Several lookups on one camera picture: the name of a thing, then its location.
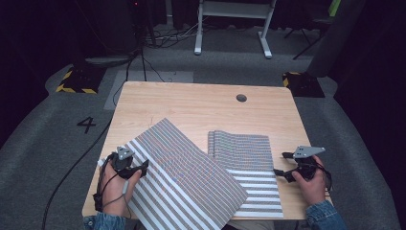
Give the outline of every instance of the gray and white striped fabric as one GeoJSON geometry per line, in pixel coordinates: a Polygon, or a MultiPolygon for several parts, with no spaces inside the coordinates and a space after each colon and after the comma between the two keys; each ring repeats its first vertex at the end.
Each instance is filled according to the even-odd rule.
{"type": "Polygon", "coordinates": [[[147,229],[221,229],[247,193],[168,119],[125,145],[149,160],[130,208],[147,229]]]}
{"type": "Polygon", "coordinates": [[[209,155],[248,194],[236,217],[283,218],[269,138],[263,135],[209,132],[209,155]]]}

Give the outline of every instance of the denim sleeve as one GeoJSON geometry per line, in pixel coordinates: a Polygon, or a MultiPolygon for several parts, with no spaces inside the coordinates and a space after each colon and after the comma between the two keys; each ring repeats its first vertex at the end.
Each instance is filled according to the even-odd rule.
{"type": "Polygon", "coordinates": [[[305,211],[311,229],[346,230],[347,226],[341,216],[328,200],[313,204],[305,211]]]}
{"type": "Polygon", "coordinates": [[[96,215],[94,229],[96,230],[124,230],[125,218],[112,216],[105,213],[99,213],[96,215]]]}

